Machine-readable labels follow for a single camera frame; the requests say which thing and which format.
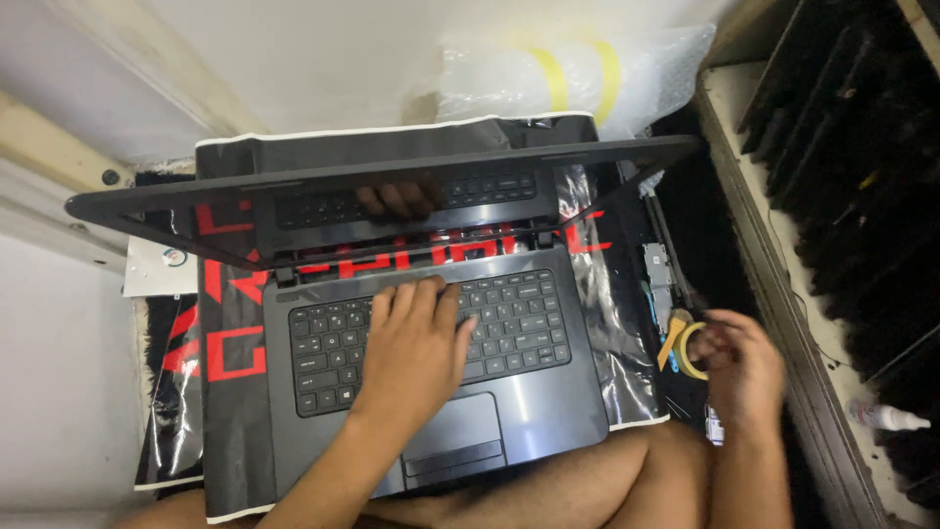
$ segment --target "keyboard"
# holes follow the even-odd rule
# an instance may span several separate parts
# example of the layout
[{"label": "keyboard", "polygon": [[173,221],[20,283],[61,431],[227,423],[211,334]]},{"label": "keyboard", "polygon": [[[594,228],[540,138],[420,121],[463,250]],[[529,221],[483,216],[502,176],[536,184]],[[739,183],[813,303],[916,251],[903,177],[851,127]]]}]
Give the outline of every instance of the keyboard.
[{"label": "keyboard", "polygon": [[[551,270],[461,284],[458,321],[479,323],[467,347],[463,384],[538,371],[571,360]],[[349,409],[362,387],[371,297],[290,312],[297,413]]]},{"label": "keyboard", "polygon": [[[481,176],[445,182],[443,209],[496,204],[535,197],[536,183],[531,174]],[[278,199],[274,205],[277,226],[284,231],[319,228],[364,220],[366,209],[354,191],[301,195]]]}]

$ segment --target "laptop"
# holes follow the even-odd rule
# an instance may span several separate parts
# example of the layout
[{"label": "laptop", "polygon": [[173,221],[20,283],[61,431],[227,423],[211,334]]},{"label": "laptop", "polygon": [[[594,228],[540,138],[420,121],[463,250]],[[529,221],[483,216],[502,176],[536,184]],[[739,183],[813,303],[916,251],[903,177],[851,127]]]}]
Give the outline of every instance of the laptop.
[{"label": "laptop", "polygon": [[[670,136],[300,168],[89,193],[68,200],[66,210],[207,259],[273,271],[263,310],[278,499],[332,441],[362,385],[371,297],[432,274],[460,283],[455,325],[472,314],[480,321],[462,385],[408,443],[373,494],[383,496],[604,439],[608,422],[571,258],[557,234],[622,193],[636,193],[638,182],[696,146],[693,137]],[[572,165],[584,166],[590,178],[603,176],[604,193],[561,222],[555,181]],[[423,198],[408,203],[433,207],[396,215],[393,190],[399,198],[417,190]],[[369,209],[376,198],[385,211]],[[226,223],[219,218],[225,215],[239,219]],[[158,225],[158,216],[171,221]],[[492,230],[494,223],[502,231]],[[511,235],[530,248],[305,279],[305,270],[339,259],[433,252],[440,243],[420,234],[440,231],[450,244]],[[245,254],[240,235],[257,251]]]}]

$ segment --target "laptop lid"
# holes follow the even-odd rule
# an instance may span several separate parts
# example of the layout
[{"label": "laptop lid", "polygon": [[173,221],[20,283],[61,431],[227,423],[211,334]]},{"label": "laptop lid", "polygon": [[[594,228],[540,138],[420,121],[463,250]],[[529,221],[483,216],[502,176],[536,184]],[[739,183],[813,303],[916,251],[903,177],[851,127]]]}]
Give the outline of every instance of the laptop lid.
[{"label": "laptop lid", "polygon": [[[355,193],[389,185],[427,188],[455,177],[525,173],[575,165],[591,168],[586,170],[589,178],[606,175],[603,181],[597,182],[598,199],[577,216],[559,225],[523,225],[511,229],[511,234],[526,235],[562,230],[613,200],[618,193],[635,192],[639,182],[694,151],[697,145],[694,136],[662,136],[287,170],[85,193],[69,199],[65,209],[70,215],[88,222],[227,265],[261,271],[423,249],[433,242],[399,238],[374,241],[375,244],[363,244],[359,248],[344,245],[310,248],[271,258],[260,257],[256,251],[244,254],[245,241],[256,240],[252,203],[259,197],[286,192],[297,195]],[[617,171],[612,165],[615,162],[621,163],[623,171]],[[471,230],[469,235],[451,241],[473,242],[505,235],[505,232]]]}]

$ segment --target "spray bottle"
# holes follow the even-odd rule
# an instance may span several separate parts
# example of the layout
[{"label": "spray bottle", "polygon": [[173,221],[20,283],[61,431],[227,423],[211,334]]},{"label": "spray bottle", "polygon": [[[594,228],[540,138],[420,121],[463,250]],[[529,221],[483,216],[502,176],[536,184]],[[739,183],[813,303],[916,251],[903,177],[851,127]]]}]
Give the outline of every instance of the spray bottle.
[{"label": "spray bottle", "polygon": [[874,406],[867,402],[852,399],[845,409],[850,419],[862,426],[871,428],[896,432],[931,427],[931,422],[927,419],[921,419],[914,413],[901,411],[891,406]]}]

